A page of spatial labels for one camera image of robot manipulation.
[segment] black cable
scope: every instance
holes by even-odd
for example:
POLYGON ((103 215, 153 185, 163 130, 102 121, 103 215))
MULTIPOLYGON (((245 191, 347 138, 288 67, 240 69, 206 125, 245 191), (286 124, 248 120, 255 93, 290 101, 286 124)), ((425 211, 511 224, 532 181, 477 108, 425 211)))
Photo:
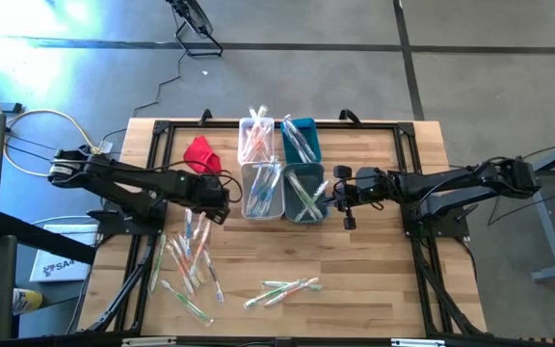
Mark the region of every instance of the black cable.
POLYGON ((373 174, 373 175, 367 175, 364 177, 346 177, 346 178, 341 178, 340 180, 338 180, 337 182, 335 182, 335 184, 333 184, 333 192, 338 193, 339 195, 341 195, 344 198, 349 198, 347 196, 344 195, 344 193, 340 192, 337 190, 337 185, 340 183, 346 183, 349 180, 358 180, 358 179, 366 179, 366 178, 376 178, 378 177, 377 174, 373 174))
POLYGON ((32 153, 32 152, 30 152, 30 151, 27 151, 27 150, 25 150, 25 149, 16 148, 16 147, 10 146, 10 145, 8 145, 8 144, 4 144, 4 145, 5 145, 6 147, 8 147, 8 148, 12 148, 12 149, 14 149, 14 150, 18 150, 19 152, 23 152, 23 153, 25 153, 25 154, 33 155, 33 156, 35 156, 36 158, 39 158, 39 159, 45 160, 45 161, 47 161, 47 162, 50 162, 50 159, 44 158, 44 157, 41 156, 41 155, 37 155, 37 154, 32 153))
POLYGON ((468 253, 468 255, 470 255, 470 261, 472 262, 472 271, 474 272, 474 280, 475 281, 479 281, 478 277, 477 277, 477 263, 474 261, 474 255, 472 255, 472 251, 470 250, 470 248, 468 248, 468 245, 466 245, 465 242, 463 242, 463 240, 459 237, 454 237, 454 239, 460 244, 462 245, 462 247, 466 250, 466 252, 468 253))
POLYGON ((52 150, 57 150, 57 149, 54 148, 54 147, 47 146, 47 145, 43 145, 43 144, 39 144, 39 143, 33 142, 33 141, 31 141, 31 140, 23 139, 23 138, 18 137, 18 136, 14 135, 14 134, 11 134, 11 133, 6 134, 6 136, 10 136, 11 138, 15 138, 15 139, 17 139, 18 141, 26 142, 26 143, 28 143, 28 144, 32 144, 32 145, 36 145, 36 146, 39 146, 39 147, 44 147, 44 148, 48 148, 48 149, 52 149, 52 150))
POLYGON ((421 206, 421 204, 423 203, 423 201, 425 201, 425 199, 427 199, 433 192, 435 192, 436 189, 439 189, 439 188, 442 187, 443 185, 449 184, 449 183, 451 183, 451 182, 453 182, 453 181, 455 181, 455 180, 462 179, 462 178, 466 177, 466 176, 469 175, 469 174, 470 174, 470 173, 465 173, 465 174, 462 174, 462 175, 453 176, 453 177, 451 177, 451 178, 449 178, 449 179, 445 179, 445 180, 443 180, 442 182, 438 183, 438 184, 435 185, 432 189, 430 189, 430 191, 428 191, 428 192, 423 196, 423 198, 421 198, 421 200, 419 200, 419 202, 416 204, 416 206, 413 207, 412 209, 415 209, 415 208, 418 208, 419 206, 421 206))
POLYGON ((78 300, 76 301, 76 306, 74 307, 74 311, 72 312, 72 319, 69 321, 69 325, 66 329, 66 334, 69 334, 72 331, 72 327, 74 326, 74 321, 78 317, 78 313, 80 312, 80 307, 83 305, 83 296, 85 295, 85 291, 87 290, 87 284, 89 283, 89 278, 92 275, 92 266, 90 266, 89 271, 87 271, 87 275, 85 276, 85 281, 83 281, 83 285, 81 285, 81 290, 78 293, 78 300))
POLYGON ((274 342, 272 342, 272 341, 255 341, 255 342, 248 342, 248 343, 240 344, 237 347, 248 347, 248 346, 254 346, 254 345, 273 346, 274 342))
POLYGON ((243 198, 243 188, 241 187, 241 183, 239 183, 239 181, 237 179, 235 179, 235 177, 231 176, 231 175, 227 175, 227 174, 221 174, 221 173, 216 173, 216 174, 201 174, 201 176, 216 176, 216 177, 225 177, 225 178, 230 178, 230 180, 228 181, 228 183, 230 182, 235 182, 235 184, 237 185, 237 188, 239 188, 239 192, 241 193, 239 195, 239 199, 237 200, 229 200, 229 202, 232 203, 237 203, 239 201, 241 201, 241 199, 243 198))
POLYGON ((127 130, 127 127, 124 127, 122 129, 119 129, 119 130, 111 131, 110 133, 104 135, 104 137, 102 138, 102 142, 104 142, 104 140, 106 140, 109 136, 115 135, 115 134, 120 133, 120 132, 125 131, 125 130, 127 130))
POLYGON ((169 165, 163 165, 160 167, 155 167, 155 168, 149 168, 149 169, 143 169, 143 168, 138 168, 138 169, 125 169, 125 168, 114 168, 111 165, 108 164, 102 164, 102 163, 95 163, 95 162, 89 162, 87 160, 67 160, 67 159, 57 159, 57 160, 49 160, 51 163, 53 164, 58 164, 58 163, 63 163, 63 164, 92 164, 92 165, 96 165, 102 168, 107 168, 107 169, 111 169, 114 171, 120 171, 120 172, 126 172, 126 173, 152 173, 154 171, 158 171, 158 170, 164 170, 164 169, 168 169, 170 167, 176 166, 176 165, 181 165, 181 164, 199 164, 201 166, 203 166, 205 169, 208 169, 212 174, 212 175, 216 175, 216 173, 213 172, 213 169, 211 169, 210 166, 208 166, 207 164, 203 163, 203 162, 199 162, 196 160, 181 160, 181 161, 177 161, 174 163, 170 163, 169 165))
POLYGON ((379 211, 384 210, 384 205, 382 205, 380 202, 370 202, 370 205, 371 205, 372 207, 374 207, 375 209, 379 210, 379 211))
POLYGON ((524 156, 523 156, 523 159, 526 159, 526 158, 528 158, 528 157, 530 157, 530 156, 533 156, 533 155, 535 155, 535 154, 539 154, 539 153, 541 153, 541 152, 545 152, 545 151, 547 151, 547 150, 554 149, 554 148, 555 148, 555 146, 550 146, 550 147, 545 147, 545 148, 543 148, 543 149, 535 150, 534 152, 531 152, 531 153, 528 153, 528 154, 524 155, 524 156))
POLYGON ((494 219, 493 221, 491 221, 490 223, 488 223, 488 226, 491 226, 492 224, 498 222, 499 220, 501 220, 501 219, 503 219, 503 218, 505 218, 505 217, 507 217, 507 216, 509 216, 509 215, 512 215, 512 214, 516 213, 517 211, 520 211, 520 210, 522 210, 522 209, 524 209, 524 208, 526 208, 526 207, 530 207, 530 206, 535 205, 535 204, 537 204, 537 203, 539 203, 539 202, 544 202, 544 201, 552 200, 552 199, 555 199, 555 196, 551 196, 551 197, 545 198, 545 199, 543 199, 543 200, 538 200, 538 201, 534 201, 534 202, 525 204, 525 205, 523 205, 523 206, 521 206, 521 207, 519 207, 519 208, 514 209, 513 211, 507 212, 507 213, 501 215, 500 217, 494 219))
MULTIPOLYGON (((221 173, 227 173, 227 174, 232 175, 232 172, 230 172, 230 171, 228 171, 228 170, 219 170, 218 172, 216 172, 216 174, 221 174, 221 173)), ((232 178, 229 179, 226 183, 224 183, 223 186, 226 186, 226 184, 228 184, 228 183, 230 183, 230 182, 232 182, 232 178)))
MULTIPOLYGON (((545 148, 542 148, 542 149, 535 150, 534 152, 530 152, 530 153, 524 155, 522 157, 522 159, 525 160, 528 157, 531 157, 535 154, 539 154, 541 152, 545 152, 547 150, 554 149, 554 148, 555 148, 555 146, 550 146, 550 147, 545 147, 545 148)), ((493 208, 492 208, 491 213, 489 214, 489 217, 488 217, 488 227, 491 226, 491 219, 493 218, 493 215, 496 213, 496 208, 498 207, 498 201, 499 200, 500 200, 500 196, 497 196, 495 201, 493 202, 493 208)))
MULTIPOLYGON (((174 8, 171 7, 171 10, 172 10, 172 17, 174 18, 174 26, 175 26, 174 30, 176 31, 179 28, 179 22, 177 20, 176 13, 174 12, 174 8)), ((177 61, 177 75, 174 76, 173 78, 169 79, 169 80, 166 80, 166 81, 160 83, 158 85, 158 91, 155 94, 155 99, 153 100, 153 102, 149 102, 148 104, 145 104, 145 105, 142 105, 142 106, 139 106, 139 107, 135 108, 132 111, 132 118, 136 118, 136 114, 140 110, 142 110, 146 107, 149 107, 149 106, 158 105, 160 103, 160 92, 162 91, 162 86, 165 86, 165 85, 169 84, 170 82, 174 82, 174 81, 178 80, 179 78, 181 78, 181 61, 183 60, 183 58, 185 58, 186 55, 187 55, 187 50, 184 49, 183 53, 181 54, 181 57, 179 57, 179 60, 177 61)))
MULTIPOLYGON (((58 159, 58 160, 54 160, 51 161, 51 163, 53 164, 58 164, 58 163, 62 163, 62 164, 92 164, 92 165, 96 165, 102 168, 107 168, 107 169, 111 169, 111 170, 115 170, 115 171, 121 171, 121 172, 127 172, 127 173, 151 173, 157 170, 164 170, 164 169, 168 169, 170 167, 173 167, 175 165, 181 165, 181 164, 199 164, 202 165, 205 169, 208 169, 211 173, 207 173, 207 174, 202 174, 202 175, 213 175, 215 177, 226 177, 226 178, 230 178, 231 180, 233 180, 237 186, 239 187, 239 190, 242 192, 241 197, 239 197, 238 200, 233 200, 231 202, 239 202, 241 200, 241 198, 243 197, 243 188, 241 187, 241 183, 239 183, 239 181, 230 175, 227 174, 218 174, 218 173, 214 173, 213 169, 211 169, 211 167, 209 167, 207 164, 196 161, 196 160, 181 160, 178 162, 174 162, 174 163, 170 163, 169 165, 163 165, 161 167, 155 167, 155 168, 149 168, 149 169, 125 169, 125 168, 114 168, 108 164, 101 164, 101 163, 95 163, 95 162, 89 162, 87 160, 65 160, 65 159, 58 159)), ((224 185, 222 184, 222 182, 218 179, 218 181, 220 182, 220 185, 222 186, 222 189, 224 188, 224 185)))
POLYGON ((430 245, 423 242, 423 240, 427 240, 427 238, 421 237, 419 239, 419 242, 421 243, 421 246, 425 247, 426 249, 430 249, 430 245))
POLYGON ((415 206, 414 208, 418 208, 419 206, 421 206, 421 204, 423 203, 423 201, 424 201, 425 199, 427 199, 433 192, 435 192, 437 189, 439 189, 439 188, 442 187, 443 185, 449 184, 449 183, 451 183, 451 182, 453 182, 453 181, 455 181, 455 180, 458 180, 458 179, 462 179, 462 178, 464 178, 464 177, 466 177, 466 176, 468 176, 468 175, 471 175, 471 174, 472 174, 472 175, 478 174, 480 171, 482 171, 482 170, 485 168, 485 166, 486 166, 487 164, 489 164, 489 163, 491 163, 492 161, 497 160, 497 159, 503 159, 503 160, 504 160, 504 159, 507 159, 507 157, 504 157, 504 156, 495 156, 495 157, 491 157, 490 159, 488 159, 488 160, 482 162, 481 164, 479 164, 479 165, 474 169, 474 171, 472 171, 472 172, 464 173, 464 174, 462 174, 462 175, 453 176, 453 177, 451 177, 451 178, 445 179, 444 181, 442 181, 442 182, 438 183, 436 186, 434 186, 434 188, 430 189, 430 191, 428 191, 428 192, 423 196, 423 198, 421 198, 421 200, 419 200, 419 202, 416 204, 416 206, 415 206))

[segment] toothbrush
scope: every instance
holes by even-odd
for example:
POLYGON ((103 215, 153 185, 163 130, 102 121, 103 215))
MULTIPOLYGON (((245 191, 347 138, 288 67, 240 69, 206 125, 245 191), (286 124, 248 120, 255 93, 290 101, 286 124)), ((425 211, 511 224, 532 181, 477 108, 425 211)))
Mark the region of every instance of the toothbrush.
POLYGON ((204 262, 207 263, 209 267, 209 272, 211 273, 211 277, 213 278, 213 282, 216 283, 216 297, 220 303, 224 303, 224 293, 220 288, 220 283, 218 282, 218 274, 216 273, 216 269, 213 267, 213 263, 209 258, 209 252, 207 250, 202 250, 202 257, 204 258, 204 262))

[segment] bracket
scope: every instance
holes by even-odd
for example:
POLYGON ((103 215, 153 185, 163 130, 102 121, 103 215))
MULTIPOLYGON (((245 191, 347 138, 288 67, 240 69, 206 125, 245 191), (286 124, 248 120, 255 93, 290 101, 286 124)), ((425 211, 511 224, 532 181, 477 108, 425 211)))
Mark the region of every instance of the bracket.
POLYGON ((397 127, 408 136, 414 136, 414 124, 411 122, 398 122, 397 127))
POLYGON ((355 113, 349 109, 342 109, 342 111, 339 112, 339 116, 337 118, 339 120, 348 119, 351 120, 356 126, 363 126, 363 123, 361 122, 361 120, 358 119, 357 115, 355 115, 355 113))
POLYGON ((159 235, 166 219, 167 203, 160 201, 155 205, 160 218, 149 222, 132 221, 119 205, 106 200, 103 210, 89 211, 87 214, 98 220, 99 232, 105 235, 159 235))
POLYGON ((211 114, 211 110, 204 109, 202 112, 202 116, 200 116, 200 120, 198 121, 198 125, 204 126, 208 119, 212 119, 213 115, 211 114))

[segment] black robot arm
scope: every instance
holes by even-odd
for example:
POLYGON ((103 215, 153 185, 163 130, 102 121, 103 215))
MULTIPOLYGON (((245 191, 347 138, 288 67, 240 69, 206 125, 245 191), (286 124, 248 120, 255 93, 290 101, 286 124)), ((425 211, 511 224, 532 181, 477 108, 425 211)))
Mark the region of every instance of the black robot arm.
POLYGON ((344 166, 335 167, 333 174, 340 180, 334 186, 332 201, 346 213, 346 229, 357 227, 351 208, 358 205, 394 200, 421 220, 498 195, 527 199, 541 187, 532 165, 521 157, 492 158, 476 166, 432 174, 362 168, 356 177, 351 177, 352 170, 344 166), (448 190, 453 192, 432 195, 448 190))
POLYGON ((222 224, 229 212, 228 189, 214 175, 183 170, 157 172, 82 150, 58 150, 48 180, 60 188, 84 188, 120 206, 137 222, 160 218, 163 200, 189 207, 222 224), (119 184, 143 189, 130 192, 119 184))

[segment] black metal frame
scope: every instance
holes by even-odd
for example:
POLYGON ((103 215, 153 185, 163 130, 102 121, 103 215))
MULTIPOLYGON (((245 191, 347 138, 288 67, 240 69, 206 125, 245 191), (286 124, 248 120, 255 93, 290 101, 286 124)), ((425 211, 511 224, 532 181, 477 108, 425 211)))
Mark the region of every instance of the black metal frame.
MULTIPOLYGON (((167 135, 162 165, 168 165, 171 162, 172 146, 176 129, 179 128, 238 128, 239 122, 236 120, 217 120, 207 121, 213 118, 209 110, 205 110, 200 121, 194 120, 157 120, 153 126, 153 134, 149 153, 147 157, 148 168, 155 167, 156 156, 160 138, 163 134, 167 135)), ((417 143, 414 133, 414 124, 412 122, 362 122, 355 114, 349 110, 343 110, 339 115, 340 120, 349 121, 318 121, 316 127, 318 129, 378 129, 391 131, 395 140, 395 148, 397 152, 398 168, 401 172, 407 171, 407 160, 403 145, 403 137, 408 140, 408 148, 411 155, 413 169, 416 173, 421 174, 421 162, 419 159, 417 143)), ((279 128, 280 121, 276 120, 276 128, 279 128)), ((405 226, 405 234, 410 237, 412 248, 412 256, 414 262, 414 270, 417 278, 417 286, 419 291, 419 299, 421 302, 421 314, 423 316, 423 324, 425 336, 423 339, 437 339, 445 341, 446 345, 451 346, 467 346, 467 347, 483 347, 483 346, 520 346, 520 347, 536 347, 548 346, 545 342, 525 341, 509 338, 494 337, 491 334, 484 334, 477 330, 467 318, 462 314, 458 306, 446 292, 442 280, 440 269, 439 255, 436 245, 436 237, 432 233, 424 233, 420 231, 421 226, 417 221, 413 220, 410 211, 402 208, 402 219, 405 226), (423 239, 427 241, 429 251, 429 262, 423 254, 421 243, 423 239), (440 307, 441 330, 436 328, 430 297, 428 294, 428 283, 436 293, 438 304, 440 307), (452 323, 460 329, 462 334, 454 334, 452 323)), ((6 346, 22 345, 22 346, 76 346, 81 342, 89 342, 91 345, 120 345, 124 338, 141 337, 141 327, 145 315, 145 303, 147 297, 147 285, 152 266, 154 246, 156 242, 155 236, 147 237, 147 249, 142 260, 137 264, 137 254, 140 248, 143 236, 132 236, 132 242, 128 253, 127 264, 124 273, 124 286, 121 290, 134 285, 138 279, 141 279, 139 287, 139 295, 134 313, 134 319, 129 330, 125 330, 124 319, 127 312, 128 297, 121 295, 121 292, 111 304, 115 303, 117 317, 113 332, 104 332, 103 330, 93 330, 81 332, 66 336, 46 336, 32 339, 8 340, 6 346)), ((103 320, 96 322, 101 327, 108 326, 103 320)), ((276 347, 291 347, 299 344, 305 345, 374 345, 374 346, 390 346, 396 345, 394 339, 391 338, 325 338, 325 337, 256 337, 256 336, 176 336, 171 340, 175 340, 177 344, 208 344, 220 343, 236 346, 250 342, 266 341, 268 345, 276 347)))
MULTIPOLYGON (((174 134, 176 129, 178 128, 233 128, 236 129, 239 127, 239 122, 237 120, 218 120, 218 121, 207 121, 208 119, 212 119, 213 116, 209 110, 205 110, 200 118, 200 121, 195 122, 193 120, 157 120, 153 126, 153 134, 151 139, 151 145, 149 147, 149 155, 147 159, 147 167, 151 168, 154 166, 156 160, 156 154, 158 149, 158 142, 162 134, 166 134, 166 144, 164 150, 164 156, 162 158, 162 165, 168 165, 171 162, 171 154, 172 154, 172 145, 174 143, 174 134)), ((396 146, 396 153, 398 159, 398 168, 401 172, 407 171, 407 159, 406 154, 404 151, 403 145, 403 137, 406 136, 408 139, 408 147, 409 152, 411 155, 411 160, 413 164, 414 171, 416 173, 422 174, 421 163, 419 159, 418 148, 415 139, 414 133, 414 124, 412 122, 368 122, 363 123, 358 119, 358 117, 350 110, 344 109, 340 112, 339 120, 349 120, 349 121, 330 121, 330 122, 322 122, 318 121, 316 123, 316 127, 318 129, 377 129, 377 130, 388 130, 391 131, 393 134, 395 146, 396 146)), ((279 129, 281 122, 276 120, 275 128, 279 129)), ((413 226, 413 222, 411 220, 411 215, 408 210, 402 210, 402 216, 404 219, 405 225, 413 226)), ((126 266, 125 278, 127 279, 129 275, 129 271, 131 267, 130 264, 136 262, 136 253, 138 252, 138 241, 135 242, 135 238, 140 238, 140 236, 133 236, 133 242, 130 247, 130 253, 128 255, 128 266, 126 266)), ((421 250, 421 238, 425 238, 427 244, 429 245, 429 252, 430 252, 430 269, 429 271, 434 276, 434 279, 437 280, 437 283, 444 289, 444 283, 442 280, 442 272, 440 269, 440 260, 438 255, 438 250, 436 246, 436 239, 433 235, 428 236, 420 236, 417 232, 413 232, 411 234, 411 244, 412 244, 412 252, 413 258, 417 258, 418 253, 422 253, 421 250)), ((436 332, 436 328, 434 325, 434 320, 432 317, 432 310, 430 307, 430 298, 428 295, 427 290, 427 283, 426 283, 426 274, 425 274, 425 267, 423 266, 415 266, 415 273, 417 277, 417 283, 419 288, 419 297, 421 300, 421 309, 424 318, 425 324, 425 331, 426 335, 429 335, 433 332, 436 332)), ((139 302, 137 305, 143 305, 145 307, 145 299, 146 299, 146 284, 148 282, 148 271, 146 272, 146 280, 144 278, 141 281, 141 294, 139 295, 139 302)), ((450 296, 448 294, 444 296, 438 296, 438 303, 440 305, 440 312, 441 312, 441 324, 442 324, 442 331, 451 333, 453 331, 453 327, 451 325, 451 318, 449 314, 449 310, 445 307, 444 302, 441 300, 442 297, 448 297, 450 300, 450 296)), ((116 321, 116 329, 122 328, 122 317, 125 315, 127 311, 127 303, 124 303, 121 307, 118 315, 118 320, 116 321)), ((136 314, 135 314, 135 322, 140 322, 142 324, 142 315, 138 316, 139 310, 137 307, 136 314)), ((221 340, 220 338, 215 337, 213 341, 221 340)), ((250 341, 249 337, 241 339, 241 341, 250 341)), ((366 341, 366 339, 340 339, 341 341, 352 341, 353 343, 359 343, 361 341, 366 341)), ((378 343, 378 339, 372 339, 370 342, 378 343)))

